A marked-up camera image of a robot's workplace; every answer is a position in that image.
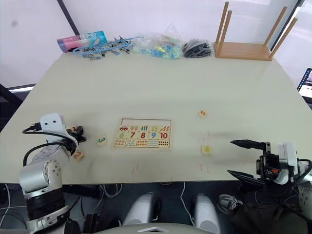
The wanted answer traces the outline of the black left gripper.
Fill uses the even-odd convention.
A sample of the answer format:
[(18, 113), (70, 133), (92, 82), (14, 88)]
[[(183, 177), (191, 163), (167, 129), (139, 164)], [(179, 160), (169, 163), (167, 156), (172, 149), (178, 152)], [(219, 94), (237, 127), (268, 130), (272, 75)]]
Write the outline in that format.
[[(82, 126), (77, 127), (77, 134), (78, 135), (84, 134), (84, 129)], [(85, 136), (77, 136), (75, 138), (76, 135), (71, 129), (66, 129), (65, 136), (70, 138), (74, 142), (75, 147), (78, 147), (78, 143), (82, 143), (82, 142), (85, 142), (87, 140)]]

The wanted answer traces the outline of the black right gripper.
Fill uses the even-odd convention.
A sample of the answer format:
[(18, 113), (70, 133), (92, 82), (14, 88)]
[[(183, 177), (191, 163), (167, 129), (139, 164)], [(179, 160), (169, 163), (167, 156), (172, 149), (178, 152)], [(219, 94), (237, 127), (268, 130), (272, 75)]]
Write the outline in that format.
[(230, 143), (246, 148), (246, 149), (258, 149), (262, 150), (262, 155), (256, 161), (256, 174), (260, 176), (260, 179), (254, 178), (253, 175), (227, 170), (229, 174), (240, 180), (245, 184), (249, 184), (255, 187), (263, 187), (266, 180), (275, 180), (281, 172), (281, 166), (279, 156), (271, 153), (271, 144), (269, 142), (257, 142), (248, 139), (232, 140)]

